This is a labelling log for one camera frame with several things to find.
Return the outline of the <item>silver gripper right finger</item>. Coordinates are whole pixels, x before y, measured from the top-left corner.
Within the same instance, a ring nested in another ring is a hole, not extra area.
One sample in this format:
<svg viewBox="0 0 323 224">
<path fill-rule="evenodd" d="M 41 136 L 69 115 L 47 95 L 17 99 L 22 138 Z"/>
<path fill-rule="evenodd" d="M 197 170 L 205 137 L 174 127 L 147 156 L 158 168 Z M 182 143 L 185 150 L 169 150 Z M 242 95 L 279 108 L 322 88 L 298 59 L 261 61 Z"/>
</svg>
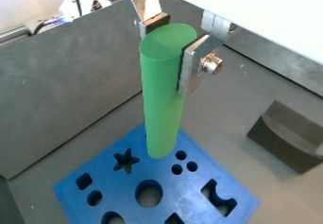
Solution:
<svg viewBox="0 0 323 224">
<path fill-rule="evenodd" d="M 205 10 L 202 29 L 206 34 L 194 40 L 183 49 L 178 92 L 189 95 L 201 85 L 206 73 L 217 74 L 223 65 L 219 48 L 238 33 L 239 26 L 214 12 Z"/>
</svg>

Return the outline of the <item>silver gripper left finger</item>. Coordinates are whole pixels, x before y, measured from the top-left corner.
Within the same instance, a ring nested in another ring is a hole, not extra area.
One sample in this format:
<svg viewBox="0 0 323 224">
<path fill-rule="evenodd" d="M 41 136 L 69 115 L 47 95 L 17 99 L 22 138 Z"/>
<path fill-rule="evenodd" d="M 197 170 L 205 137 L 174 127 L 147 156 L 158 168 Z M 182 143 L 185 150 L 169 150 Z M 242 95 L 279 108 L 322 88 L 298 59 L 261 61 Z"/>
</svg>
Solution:
<svg viewBox="0 0 323 224">
<path fill-rule="evenodd" d="M 171 15 L 161 7 L 159 0 L 127 0 L 135 14 L 139 37 L 145 37 L 171 21 Z"/>
</svg>

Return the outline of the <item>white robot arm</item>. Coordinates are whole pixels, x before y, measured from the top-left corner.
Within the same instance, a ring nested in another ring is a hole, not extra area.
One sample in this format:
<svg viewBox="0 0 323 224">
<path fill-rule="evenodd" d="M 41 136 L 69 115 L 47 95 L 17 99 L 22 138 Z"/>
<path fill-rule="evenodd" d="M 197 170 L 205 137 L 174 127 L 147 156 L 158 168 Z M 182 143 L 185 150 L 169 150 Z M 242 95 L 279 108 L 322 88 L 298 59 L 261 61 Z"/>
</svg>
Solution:
<svg viewBox="0 0 323 224">
<path fill-rule="evenodd" d="M 161 7 L 159 0 L 127 0 L 135 13 L 139 37 L 145 38 L 157 28 L 171 21 L 171 15 Z M 65 0 L 61 10 L 78 17 L 111 5 L 110 0 Z M 221 70 L 223 60 L 218 57 L 219 47 L 239 31 L 239 27 L 209 10 L 203 11 L 202 28 L 207 34 L 191 41 L 183 49 L 179 68 L 178 92 L 187 95 L 201 84 L 206 72 L 213 75 Z"/>
</svg>

